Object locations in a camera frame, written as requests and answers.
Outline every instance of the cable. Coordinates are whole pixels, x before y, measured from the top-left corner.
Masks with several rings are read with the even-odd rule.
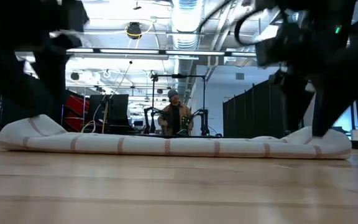
[[[205,19],[199,24],[197,28],[197,33],[201,33],[201,29],[203,26],[209,21],[210,18],[212,18],[216,13],[218,13],[221,9],[226,7],[229,3],[231,3],[233,0],[226,0],[222,2],[218,7],[216,7],[211,13],[209,13],[208,16],[205,17]]]
[[[220,4],[218,7],[216,7],[208,16],[206,16],[206,18],[198,26],[197,33],[201,33],[201,29],[207,23],[207,21],[209,19],[211,19],[215,14],[217,14],[221,9],[223,9],[228,4],[230,4],[232,1],[234,1],[234,0],[226,0],[226,1],[224,1],[222,4]],[[241,27],[242,27],[243,23],[245,23],[245,21],[249,17],[255,15],[258,12],[262,12],[263,10],[265,10],[265,9],[264,8],[256,8],[256,9],[244,14],[243,16],[241,16],[241,18],[238,21],[236,21],[236,26],[234,28],[234,38],[237,41],[237,43],[239,43],[240,45],[243,45],[243,46],[250,46],[250,45],[258,44],[260,42],[260,41],[258,41],[258,42],[244,42],[244,41],[242,41],[240,39],[240,30],[241,30]],[[285,14],[285,12],[284,12],[282,7],[280,7],[280,13],[283,16],[283,22],[287,23],[288,18],[287,18],[287,15]]]
[[[215,132],[215,134],[218,134],[218,133],[215,131],[215,129],[211,128],[211,126],[208,125],[208,127],[209,127],[210,129],[212,129],[212,131]]]
[[[103,125],[102,125],[102,134],[104,134],[104,124],[106,124],[108,108],[109,108],[109,102],[106,103],[106,107],[105,107],[105,109],[104,109]]]
[[[129,62],[129,65],[128,65],[128,67],[127,67],[127,70],[126,70],[126,72],[125,72],[125,74],[124,74],[124,76],[123,76],[123,78],[122,78],[120,84],[118,84],[117,88],[113,91],[113,93],[112,93],[111,96],[109,97],[109,100],[112,98],[113,94],[114,94],[115,92],[117,92],[117,90],[118,90],[119,87],[121,86],[122,82],[125,80],[125,77],[126,77],[126,75],[127,75],[127,73],[128,73],[129,68],[131,67],[131,65],[132,65],[132,61]],[[92,132],[91,132],[91,133],[94,133],[94,132],[96,131],[96,121],[95,121],[95,117],[96,117],[96,113],[98,112],[98,110],[100,109],[100,107],[101,107],[101,104],[99,104],[99,106],[96,108],[96,110],[95,110],[95,112],[94,112],[94,114],[93,114],[93,119],[92,119],[92,121],[88,122],[88,123],[83,127],[83,129],[81,130],[81,133],[84,133],[84,130],[85,130],[88,126],[90,126],[90,125],[93,125],[93,129],[92,129]],[[104,111],[104,119],[103,119],[103,129],[102,129],[102,132],[104,132],[104,124],[105,124],[105,122],[106,122],[107,112],[108,112],[108,109],[107,109],[107,110],[105,109],[105,111]]]
[[[167,5],[167,4],[159,4],[159,3],[156,3],[156,2],[153,2],[154,5],[157,5],[157,6],[165,6],[165,7],[171,7],[171,5]]]
[[[243,42],[242,40],[240,40],[240,30],[241,30],[241,27],[243,25],[243,23],[245,23],[245,21],[255,15],[256,13],[258,12],[261,12],[263,11],[264,9],[254,9],[253,11],[251,11],[250,13],[247,13],[245,15],[243,15],[236,23],[236,26],[234,27],[234,38],[235,40],[237,41],[237,43],[243,45],[243,46],[250,46],[250,45],[255,45],[257,44],[258,42]]]

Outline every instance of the wooden floor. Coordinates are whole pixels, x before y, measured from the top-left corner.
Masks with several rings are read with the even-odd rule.
[[[0,223],[358,224],[348,161],[4,152]]]

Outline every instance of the fluorescent light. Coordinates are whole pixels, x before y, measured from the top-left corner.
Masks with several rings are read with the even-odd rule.
[[[234,57],[256,57],[256,53],[247,53],[247,52],[232,52],[231,55]]]
[[[130,100],[144,100],[146,97],[148,97],[150,99],[153,98],[153,96],[129,96],[129,99]],[[155,99],[167,99],[168,97],[167,96],[158,96],[158,94],[156,94],[154,96]]]
[[[207,56],[223,56],[224,52],[212,51],[190,51],[190,50],[167,50],[167,55],[207,55]]]
[[[110,54],[158,54],[158,50],[136,50],[136,49],[101,49],[101,53]]]
[[[121,86],[117,86],[117,85],[90,85],[90,84],[67,84],[66,87],[88,87],[88,88],[94,88],[95,86],[101,87],[101,88],[138,88],[138,89],[152,89],[152,86],[129,86],[129,85],[121,85]],[[167,90],[168,86],[156,86],[155,89],[163,89],[163,90]]]
[[[194,57],[194,56],[187,56],[187,57],[184,57],[184,56],[177,56],[177,55],[174,55],[174,56],[169,56],[169,59],[180,59],[180,60],[199,60],[200,58],[199,58],[199,57]]]
[[[68,53],[93,53],[93,49],[68,49]]]

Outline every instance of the man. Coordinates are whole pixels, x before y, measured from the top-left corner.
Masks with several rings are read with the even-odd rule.
[[[165,131],[165,135],[175,135],[179,131],[183,130],[182,118],[191,118],[191,111],[189,107],[184,105],[179,100],[179,95],[176,90],[170,90],[168,92],[168,98],[170,104],[164,108],[166,116],[160,116],[158,118],[158,124]],[[193,129],[193,121],[188,125],[186,130],[188,133]]]

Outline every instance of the brown jacket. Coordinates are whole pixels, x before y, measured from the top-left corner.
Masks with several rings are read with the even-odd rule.
[[[172,129],[172,112],[171,112],[171,105],[166,106],[163,109],[164,112],[166,112],[166,116],[160,115],[158,117],[158,124],[161,126],[162,128],[162,132],[165,133],[165,135],[174,135],[175,133],[173,132]],[[191,110],[184,104],[180,103],[180,107],[179,107],[179,115],[180,115],[180,129],[182,129],[181,127],[181,119],[182,117],[187,117],[190,118],[191,117]],[[193,121],[190,122],[189,124],[189,132],[193,129]]]

